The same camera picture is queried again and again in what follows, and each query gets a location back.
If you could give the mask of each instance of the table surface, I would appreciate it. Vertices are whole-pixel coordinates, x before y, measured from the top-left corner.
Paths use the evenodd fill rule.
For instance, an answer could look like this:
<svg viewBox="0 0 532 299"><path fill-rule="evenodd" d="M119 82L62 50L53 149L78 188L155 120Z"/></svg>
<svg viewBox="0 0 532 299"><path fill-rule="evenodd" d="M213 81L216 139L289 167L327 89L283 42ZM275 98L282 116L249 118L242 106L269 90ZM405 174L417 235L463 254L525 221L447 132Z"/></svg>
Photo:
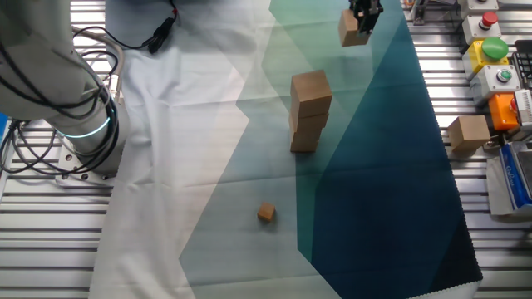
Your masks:
<svg viewBox="0 0 532 299"><path fill-rule="evenodd" d="M439 21L442 8L427 8L426 25L422 27L413 27L407 10L405 16L441 136L450 153L447 126L458 115L474 115L475 107L466 95L469 83L458 47ZM510 46L509 56L515 51L515 40L532 35L532 12L512 9L501 3L498 12L502 38ZM105 26L105 2L72 0L71 17L77 27ZM75 45L78 51L104 48L84 37L77 37ZM98 73L111 69L103 57L89 60ZM37 148L39 153L49 143L52 129L44 122L35 122L27 128L27 134L32 137L32 145L41 146ZM47 158L57 161L60 148L56 140ZM490 216L485 185L489 157L481 149L468 159L450 154L468 229L484 274L475 298L531 298L532 220L508 222ZM12 167L21 165L15 159ZM31 171L4 175L0 184L0 298L87 298L111 188L66 190L57 186L54 178Z"/></svg>

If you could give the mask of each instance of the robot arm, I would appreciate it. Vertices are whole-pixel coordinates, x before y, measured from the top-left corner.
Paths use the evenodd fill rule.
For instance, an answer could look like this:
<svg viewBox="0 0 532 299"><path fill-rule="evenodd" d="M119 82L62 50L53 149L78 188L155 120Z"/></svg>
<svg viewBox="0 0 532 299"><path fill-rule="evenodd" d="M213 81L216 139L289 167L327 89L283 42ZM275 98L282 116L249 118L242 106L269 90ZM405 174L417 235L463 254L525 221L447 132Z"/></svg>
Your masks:
<svg viewBox="0 0 532 299"><path fill-rule="evenodd" d="M126 110L74 50L69 1L0 1L0 111L70 140L86 167L54 174L117 171Z"/></svg>

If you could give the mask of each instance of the white cloth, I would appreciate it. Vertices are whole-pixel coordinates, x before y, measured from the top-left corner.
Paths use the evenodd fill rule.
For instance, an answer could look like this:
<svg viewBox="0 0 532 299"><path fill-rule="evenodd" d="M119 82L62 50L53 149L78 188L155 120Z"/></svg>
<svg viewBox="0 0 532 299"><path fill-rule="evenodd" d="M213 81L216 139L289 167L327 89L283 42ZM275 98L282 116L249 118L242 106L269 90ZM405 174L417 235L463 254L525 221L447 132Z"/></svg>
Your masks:
<svg viewBox="0 0 532 299"><path fill-rule="evenodd" d="M164 0L108 0L106 5L115 12L107 15L108 28L130 44L142 43L169 10ZM295 158L288 152L288 112L279 98L289 93L278 94L261 68L275 28L269 0L194 0L179 7L182 27L174 28L158 54L126 51L122 77L131 133L106 215L90 298L339 298L295 250ZM299 58L286 72L312 70ZM245 82L251 87L243 91ZM289 200L279 204L285 205L284 213L290 211L286 218L292 221L279 223L271 233L256 225L256 203L232 207L249 215L241 233L256 234L254 241L276 248L278 258L253 257L252 267L267 264L266 277L246 277L258 270L236 265L242 270L235 274L239 281L220 277L199 282L198 277L212 273L187 276L180 255L249 123L237 99L262 101L282 122L287 149L280 149L265 167L278 180L275 188L287 194ZM345 126L350 119L348 115ZM260 252L258 244L246 245ZM282 256L286 246L295 252L289 259ZM447 296L467 298L453 296L457 289Z"/></svg>

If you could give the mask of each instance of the small brown cube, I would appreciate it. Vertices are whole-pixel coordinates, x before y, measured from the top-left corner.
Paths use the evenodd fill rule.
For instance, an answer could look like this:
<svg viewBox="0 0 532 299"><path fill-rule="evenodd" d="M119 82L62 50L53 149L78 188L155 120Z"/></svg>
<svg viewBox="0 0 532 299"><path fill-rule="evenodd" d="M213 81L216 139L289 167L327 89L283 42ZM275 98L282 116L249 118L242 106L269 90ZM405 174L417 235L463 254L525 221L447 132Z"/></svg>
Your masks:
<svg viewBox="0 0 532 299"><path fill-rule="evenodd" d="M259 212L257 213L257 217L259 219L270 222L273 219L273 214L275 213L275 206L271 203L263 203L260 206Z"/></svg>
<svg viewBox="0 0 532 299"><path fill-rule="evenodd" d="M370 37L369 34L359 34L358 20L350 9L342 11L340 24L338 24L338 33L340 34L342 47L366 45Z"/></svg>
<svg viewBox="0 0 532 299"><path fill-rule="evenodd" d="M329 112L333 92L325 71L311 71L292 77L292 106L290 113L295 118L326 115Z"/></svg>
<svg viewBox="0 0 532 299"><path fill-rule="evenodd" d="M490 141L490 131L483 115L458 116L447 131L454 152L474 151Z"/></svg>

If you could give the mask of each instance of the stacked boxes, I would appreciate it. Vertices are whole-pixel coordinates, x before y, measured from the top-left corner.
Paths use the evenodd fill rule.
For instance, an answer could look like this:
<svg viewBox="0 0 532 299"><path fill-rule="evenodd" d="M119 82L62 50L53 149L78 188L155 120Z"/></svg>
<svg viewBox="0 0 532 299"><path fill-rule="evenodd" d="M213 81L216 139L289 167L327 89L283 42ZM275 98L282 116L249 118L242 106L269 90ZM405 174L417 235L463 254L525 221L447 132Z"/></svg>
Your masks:
<svg viewBox="0 0 532 299"><path fill-rule="evenodd" d="M325 72L311 71L293 76L290 94L290 151L314 152L333 100Z"/></svg>

